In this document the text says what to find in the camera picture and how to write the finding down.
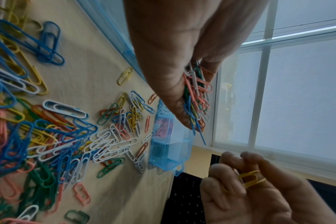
black keyboard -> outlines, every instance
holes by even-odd
[[[175,176],[161,224],[205,224],[200,198],[201,178],[187,173]]]

plastic box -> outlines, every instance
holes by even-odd
[[[194,135],[160,100],[148,162],[163,170],[172,170],[190,158]]]
[[[145,80],[127,29],[122,0],[77,0],[106,38]]]

hand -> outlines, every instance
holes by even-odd
[[[269,0],[124,0],[135,54],[149,86],[185,126],[184,66],[217,73],[249,36]],[[205,76],[211,82],[213,75]]]
[[[260,170],[258,179],[266,181],[245,189],[233,169]],[[225,152],[209,175],[200,185],[207,224],[336,224],[336,215],[307,180],[258,154],[244,152],[239,158]]]

